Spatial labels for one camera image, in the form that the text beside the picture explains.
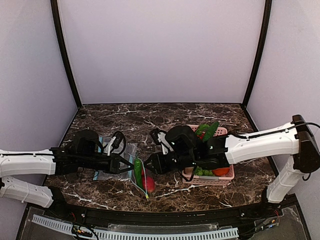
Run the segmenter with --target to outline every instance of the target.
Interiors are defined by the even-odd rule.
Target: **orange vegetable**
[[[212,170],[212,173],[218,177],[221,177],[222,175],[226,175],[229,172],[229,170],[230,167],[222,167]]]

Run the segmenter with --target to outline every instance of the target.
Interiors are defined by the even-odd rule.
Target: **white vent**
[[[35,214],[33,215],[32,222],[60,233],[74,235],[71,233],[72,224],[67,222],[52,220]],[[99,229],[94,229],[94,232],[98,235],[99,240],[228,240],[239,237],[237,227],[224,230],[183,234],[136,234]],[[95,236],[92,236],[91,238],[82,236],[82,238],[91,240],[96,239]]]

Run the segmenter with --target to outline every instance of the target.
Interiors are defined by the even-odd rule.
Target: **gray wall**
[[[0,1],[0,148],[57,146],[76,113],[50,0]],[[41,184],[42,175],[20,176]],[[15,239],[25,204],[0,199],[0,239]]]
[[[260,130],[301,114],[320,123],[320,2],[273,1],[261,65],[248,110]],[[320,131],[316,133],[320,146]],[[282,169],[287,157],[277,157]],[[320,170],[294,189],[312,239],[320,239]]]
[[[83,103],[242,102],[264,1],[59,3]]]

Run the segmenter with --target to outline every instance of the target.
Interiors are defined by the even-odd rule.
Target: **marble tabletop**
[[[239,104],[139,103],[84,105],[78,111],[63,144],[83,129],[111,136],[122,131],[128,143],[137,143],[138,156],[146,160],[161,148],[149,132],[168,131],[176,125],[220,122],[229,132],[253,132]],[[235,178],[228,186],[197,186],[182,183],[177,172],[152,175],[156,189],[149,200],[129,182],[114,179],[94,181],[93,170],[63,176],[48,176],[46,186],[59,187],[70,204],[116,211],[190,212],[243,206],[260,201],[261,192],[275,178],[267,158],[234,165]]]

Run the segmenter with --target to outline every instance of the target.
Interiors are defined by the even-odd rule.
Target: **pink basket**
[[[188,125],[192,128],[193,131],[196,131],[199,125]],[[228,131],[224,127],[218,127],[215,132],[215,136],[218,135],[225,135]],[[187,179],[190,179],[191,174],[186,174],[185,170],[182,171],[182,175],[185,176]],[[230,166],[230,170],[226,175],[223,176],[197,176],[195,175],[192,181],[186,181],[182,179],[184,184],[193,184],[193,185],[212,185],[212,186],[227,186],[228,183],[235,178],[235,170],[234,166]]]

